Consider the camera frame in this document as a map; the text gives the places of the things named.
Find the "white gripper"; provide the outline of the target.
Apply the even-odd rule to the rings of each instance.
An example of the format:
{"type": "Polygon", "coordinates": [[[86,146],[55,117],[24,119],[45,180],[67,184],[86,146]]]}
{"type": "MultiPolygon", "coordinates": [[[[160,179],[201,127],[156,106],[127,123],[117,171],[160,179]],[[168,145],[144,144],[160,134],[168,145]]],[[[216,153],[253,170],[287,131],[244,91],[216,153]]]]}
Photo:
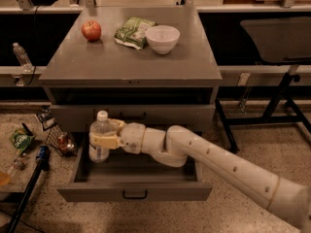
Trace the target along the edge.
{"type": "MultiPolygon", "coordinates": [[[[146,130],[144,124],[132,122],[124,126],[125,122],[123,120],[114,118],[109,118],[108,122],[117,134],[120,133],[121,147],[124,151],[133,154],[139,154],[142,151],[142,142],[146,130]]],[[[115,150],[120,146],[116,135],[102,136],[91,133],[89,141],[95,147],[111,150],[115,150]]]]}

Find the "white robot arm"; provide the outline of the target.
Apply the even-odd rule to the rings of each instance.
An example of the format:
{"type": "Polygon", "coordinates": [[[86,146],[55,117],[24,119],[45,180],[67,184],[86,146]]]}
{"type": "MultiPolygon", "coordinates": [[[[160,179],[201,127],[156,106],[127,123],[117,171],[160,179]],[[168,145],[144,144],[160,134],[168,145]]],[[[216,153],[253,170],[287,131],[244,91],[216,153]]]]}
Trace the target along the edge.
{"type": "Polygon", "coordinates": [[[192,157],[300,233],[311,233],[310,187],[264,170],[185,127],[173,125],[163,131],[112,119],[107,132],[91,131],[89,142],[106,151],[122,148],[129,153],[146,153],[171,167],[181,167],[192,157]]]}

